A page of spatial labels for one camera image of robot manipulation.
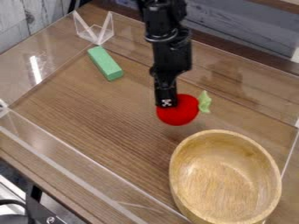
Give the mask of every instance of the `green foam block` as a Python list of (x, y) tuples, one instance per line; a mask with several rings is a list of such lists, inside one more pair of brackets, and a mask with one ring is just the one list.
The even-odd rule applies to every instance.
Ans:
[(92, 59), (97, 69), (104, 74), (109, 81), (123, 76), (123, 70), (115, 60), (108, 55), (108, 52), (101, 46), (96, 46), (88, 49), (88, 56)]

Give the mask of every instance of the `green leaf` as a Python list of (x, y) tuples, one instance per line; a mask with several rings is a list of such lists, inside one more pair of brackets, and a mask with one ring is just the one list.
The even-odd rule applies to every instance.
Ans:
[(211, 98), (210, 98), (208, 92), (206, 90), (202, 91), (202, 93), (200, 93), (199, 102), (200, 102), (200, 105), (199, 105), (200, 112), (204, 114), (208, 114), (211, 112), (211, 109), (210, 109)]

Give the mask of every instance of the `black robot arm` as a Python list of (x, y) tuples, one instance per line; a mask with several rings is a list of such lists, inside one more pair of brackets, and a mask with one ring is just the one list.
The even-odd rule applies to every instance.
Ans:
[(137, 0), (145, 26), (145, 40), (153, 46), (155, 104), (176, 107), (176, 77), (192, 68), (191, 31), (181, 26), (184, 0)]

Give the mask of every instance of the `red ball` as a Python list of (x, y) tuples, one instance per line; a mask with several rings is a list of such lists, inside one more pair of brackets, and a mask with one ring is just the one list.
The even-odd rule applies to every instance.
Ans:
[(190, 123), (198, 114), (199, 101), (188, 94), (177, 94), (177, 106), (175, 108), (156, 107), (159, 119), (172, 126), (181, 126)]

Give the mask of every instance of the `wooden bowl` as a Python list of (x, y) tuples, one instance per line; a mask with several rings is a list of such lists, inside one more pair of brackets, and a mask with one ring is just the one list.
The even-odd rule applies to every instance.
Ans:
[(266, 149), (226, 130), (183, 140), (169, 179), (176, 206), (196, 224), (263, 223), (282, 195), (279, 169)]

